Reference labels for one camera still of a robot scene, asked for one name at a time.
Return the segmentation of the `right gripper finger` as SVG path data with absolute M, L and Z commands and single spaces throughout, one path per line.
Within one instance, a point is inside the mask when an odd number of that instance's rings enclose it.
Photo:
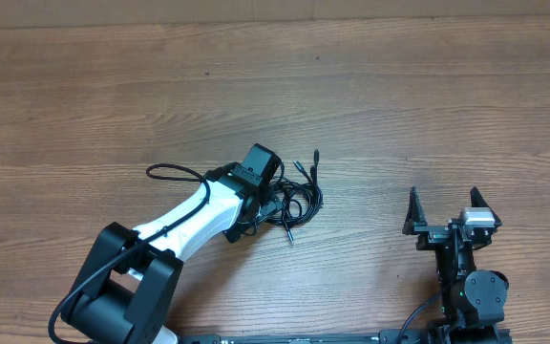
M 421 206 L 417 189 L 413 186 L 410 190 L 409 206 L 402 233 L 405 235 L 415 235 L 418 227 L 425 227 L 426 225 L 425 213 Z
M 487 202 L 484 200 L 482 195 L 480 194 L 478 188 L 474 186 L 470 190 L 470 199 L 471 199 L 471 205 L 472 207 L 487 207 L 492 216 L 494 217 L 495 224 L 494 227 L 500 227 L 501 226 L 501 220 L 498 217 L 498 215 L 495 213 L 495 211 L 487 204 Z

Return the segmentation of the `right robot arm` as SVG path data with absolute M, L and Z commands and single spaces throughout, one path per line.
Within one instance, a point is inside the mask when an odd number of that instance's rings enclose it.
M 509 281 L 495 270 L 478 269 L 474 252 L 489 246 L 502 221 L 477 188 L 470 190 L 471 204 L 445 225 L 430 226 L 418 192 L 410 191 L 402 233 L 417 238 L 419 251 L 432 251 L 436 261 L 438 291 L 405 320 L 398 343 L 510 343 L 508 331 L 497 324 L 504 320 Z M 425 330 L 409 329 L 414 319 L 435 301 L 443 317 Z

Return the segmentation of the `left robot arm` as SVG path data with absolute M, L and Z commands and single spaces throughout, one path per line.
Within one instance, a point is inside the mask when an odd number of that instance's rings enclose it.
M 184 263 L 219 233 L 235 242 L 278 211 L 270 182 L 283 170 L 273 151 L 254 144 L 242 162 L 187 170 L 185 180 L 200 187 L 165 215 L 133 229 L 105 226 L 51 315 L 51 340 L 60 342 L 54 325 L 62 319 L 92 343 L 179 342 L 164 322 Z

